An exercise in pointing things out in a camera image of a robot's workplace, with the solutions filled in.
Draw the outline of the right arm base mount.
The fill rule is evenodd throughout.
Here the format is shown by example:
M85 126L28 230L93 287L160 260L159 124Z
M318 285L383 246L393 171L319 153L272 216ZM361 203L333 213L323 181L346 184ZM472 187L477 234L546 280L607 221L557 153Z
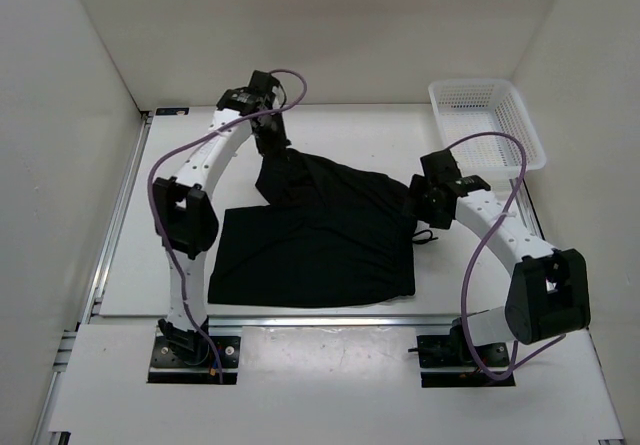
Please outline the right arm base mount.
M491 342L475 347L482 365L474 360L463 333L459 318L447 324L419 325L415 328L415 344L407 352L418 358L421 387L435 389L514 387L514 376L495 380L494 375L505 374L516 360L513 347L505 342Z

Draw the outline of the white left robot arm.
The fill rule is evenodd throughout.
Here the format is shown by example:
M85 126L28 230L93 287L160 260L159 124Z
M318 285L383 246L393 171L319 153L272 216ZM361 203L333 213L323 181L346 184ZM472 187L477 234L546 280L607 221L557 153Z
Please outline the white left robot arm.
M162 156L147 179L154 226L169 262L170 309L159 328L188 365L202 363L210 351L203 288L206 254L219 230L214 188L249 138L262 155L289 144L282 119L286 92L276 73L256 70L247 85L226 90L202 137Z

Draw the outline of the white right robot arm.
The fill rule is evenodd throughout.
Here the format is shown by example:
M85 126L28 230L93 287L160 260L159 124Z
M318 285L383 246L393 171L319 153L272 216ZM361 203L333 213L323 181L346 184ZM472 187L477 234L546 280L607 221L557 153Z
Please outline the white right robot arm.
M587 266L581 253L561 250L531 234L499 204L486 181L461 174L450 151L433 152L420 162L423 172L411 179L406 211L439 230L463 225L510 276L504 305L461 316L462 331L449 340L455 361L470 365L486 345L531 345L590 325Z

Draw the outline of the aluminium left rail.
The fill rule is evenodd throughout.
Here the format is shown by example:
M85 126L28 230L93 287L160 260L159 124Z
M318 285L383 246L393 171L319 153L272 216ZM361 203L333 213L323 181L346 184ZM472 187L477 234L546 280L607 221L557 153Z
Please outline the aluminium left rail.
M128 159L124 177L118 190L114 208L104 235L104 240L87 285L86 297L84 305L80 310L76 329L79 329L81 325L88 324L91 321L94 307L102 300L152 119L152 111L144 111L141 113L141 124L136 142Z

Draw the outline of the white plastic basket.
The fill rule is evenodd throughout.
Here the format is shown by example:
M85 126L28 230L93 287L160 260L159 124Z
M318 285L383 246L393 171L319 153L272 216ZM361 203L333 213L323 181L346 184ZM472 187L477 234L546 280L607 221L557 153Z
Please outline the white plastic basket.
M537 171L546 154L515 86L503 79L450 79L432 82L429 99L444 146L452 145L460 168L487 180L516 178L521 170L518 140L526 169Z

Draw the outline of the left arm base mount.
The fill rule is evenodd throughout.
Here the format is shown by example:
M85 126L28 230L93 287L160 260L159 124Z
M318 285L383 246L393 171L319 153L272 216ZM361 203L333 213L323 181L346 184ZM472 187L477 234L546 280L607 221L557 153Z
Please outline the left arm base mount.
M175 328L165 319L156 327L147 382L170 385L236 385L241 337Z

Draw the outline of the aluminium front rail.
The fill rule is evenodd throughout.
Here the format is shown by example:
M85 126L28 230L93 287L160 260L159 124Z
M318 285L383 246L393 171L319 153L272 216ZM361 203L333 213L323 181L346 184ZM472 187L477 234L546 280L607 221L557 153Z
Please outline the aluminium front rail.
M210 315L208 323L212 327L349 327L349 326L409 326L409 327L450 327L456 315ZM76 322L76 330L81 325L144 325L157 324L159 316L105 316L90 315Z

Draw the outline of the black shorts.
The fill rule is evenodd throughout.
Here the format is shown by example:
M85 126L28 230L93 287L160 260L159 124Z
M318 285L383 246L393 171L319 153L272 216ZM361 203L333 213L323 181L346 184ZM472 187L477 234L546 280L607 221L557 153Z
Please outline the black shorts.
M416 292L416 218L405 184L288 148L262 160L266 203L225 212L207 300L341 308Z

